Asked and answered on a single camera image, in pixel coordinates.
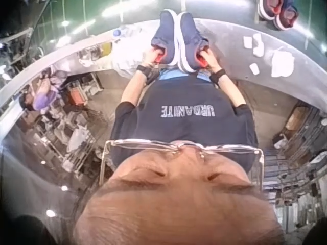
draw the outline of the red and navy sneaker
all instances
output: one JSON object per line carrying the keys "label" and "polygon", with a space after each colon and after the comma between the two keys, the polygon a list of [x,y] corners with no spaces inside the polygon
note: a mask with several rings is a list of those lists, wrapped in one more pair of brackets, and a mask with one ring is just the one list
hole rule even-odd
{"label": "red and navy sneaker", "polygon": [[175,35],[176,19],[177,14],[170,9],[165,9],[160,14],[159,28],[151,40],[151,45],[154,48],[162,50],[162,55],[159,55],[155,60],[156,63],[173,66],[178,62],[179,46]]}
{"label": "red and navy sneaker", "polygon": [[276,16],[274,25],[283,31],[290,29],[294,26],[298,15],[298,10],[294,6],[294,0],[284,0],[281,13]]}
{"label": "red and navy sneaker", "polygon": [[209,47],[209,40],[196,28],[192,14],[183,12],[178,15],[176,36],[180,49],[179,69],[194,73],[206,68],[208,63],[200,56],[200,52]]}
{"label": "red and navy sneaker", "polygon": [[280,14],[283,0],[259,0],[258,14],[265,20],[273,20]]}

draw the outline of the person in purple shirt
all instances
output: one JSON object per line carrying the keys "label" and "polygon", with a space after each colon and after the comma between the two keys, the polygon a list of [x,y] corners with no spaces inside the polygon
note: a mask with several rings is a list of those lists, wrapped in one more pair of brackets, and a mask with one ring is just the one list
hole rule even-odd
{"label": "person in purple shirt", "polygon": [[19,98],[20,106],[30,111],[40,111],[48,107],[57,97],[58,91],[51,86],[49,78],[40,80],[34,93],[30,89]]}

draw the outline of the white sneaker sole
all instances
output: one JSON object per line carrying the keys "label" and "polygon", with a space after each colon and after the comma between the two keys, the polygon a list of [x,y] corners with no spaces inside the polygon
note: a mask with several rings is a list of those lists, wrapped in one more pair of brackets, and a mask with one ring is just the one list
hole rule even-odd
{"label": "white sneaker sole", "polygon": [[182,34],[182,29],[181,29],[181,18],[183,16],[183,14],[185,14],[186,12],[182,12],[177,16],[177,21],[175,23],[175,35],[177,36],[178,39],[178,43],[179,43],[179,50],[180,50],[180,58],[178,60],[178,67],[180,70],[182,71],[186,71],[186,72],[190,72],[190,73],[194,73],[196,72],[196,70],[193,70],[187,59],[186,59],[186,47],[185,47],[185,42],[184,42],[184,38],[183,38],[183,34]]}
{"label": "white sneaker sole", "polygon": [[281,22],[281,15],[277,15],[276,18],[274,19],[274,25],[282,31],[286,31],[289,29],[289,27],[284,27]]}
{"label": "white sneaker sole", "polygon": [[174,59],[172,62],[170,62],[169,66],[174,66],[178,63],[178,59],[179,59],[179,45],[178,45],[178,38],[176,36],[176,21],[178,19],[177,14],[175,13],[175,11],[171,10],[171,9],[164,9],[165,11],[170,12],[170,14],[173,16],[174,19],[174,45],[175,45],[175,55],[174,55]]}
{"label": "white sneaker sole", "polygon": [[258,14],[261,18],[265,19],[265,20],[273,20],[275,17],[270,17],[265,9],[264,9],[264,0],[259,0],[259,3],[258,3]]}

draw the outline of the glasses frame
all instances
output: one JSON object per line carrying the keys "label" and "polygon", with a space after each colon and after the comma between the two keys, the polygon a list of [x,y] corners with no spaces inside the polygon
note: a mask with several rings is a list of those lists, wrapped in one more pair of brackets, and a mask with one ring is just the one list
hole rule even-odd
{"label": "glasses frame", "polygon": [[[127,144],[135,144],[134,147],[127,147]],[[236,149],[243,149],[249,150],[247,153],[254,153],[260,154],[259,158],[259,167],[260,172],[258,174],[257,171],[257,181],[259,183],[259,187],[262,190],[263,187],[263,178],[264,178],[264,166],[265,166],[265,156],[264,152],[260,148],[255,148],[252,146],[242,145],[242,144],[224,144],[224,145],[215,145],[215,146],[206,146],[204,147],[201,144],[193,143],[193,142],[181,142],[180,144],[171,144],[165,143],[161,141],[155,140],[147,140],[147,139],[118,139],[118,140],[108,140],[105,142],[104,149],[102,152],[102,159],[101,159],[101,168],[100,168],[100,178],[99,178],[99,185],[102,186],[104,183],[104,170],[105,170],[105,155],[109,153],[108,145],[111,146],[119,146],[122,148],[127,149],[140,149],[140,150],[156,150],[156,151],[165,151],[165,152],[177,152],[181,150],[184,146],[192,146],[200,150],[201,157],[204,157],[203,153],[218,153],[218,152],[226,152],[226,153],[236,153],[236,154],[245,154],[240,152],[235,152],[233,150]]]}

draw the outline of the navy t-shirt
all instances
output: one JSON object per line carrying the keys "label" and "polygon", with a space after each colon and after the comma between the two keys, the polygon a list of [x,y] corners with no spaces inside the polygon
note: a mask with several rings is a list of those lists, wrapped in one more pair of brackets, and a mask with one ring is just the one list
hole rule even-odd
{"label": "navy t-shirt", "polygon": [[[111,139],[128,138],[189,140],[203,146],[258,146],[250,108],[247,105],[233,108],[223,91],[192,76],[155,82],[137,107],[130,102],[120,103]],[[119,165],[136,152],[113,147],[111,157]],[[230,158],[249,172],[253,156],[234,158],[234,155]]]}

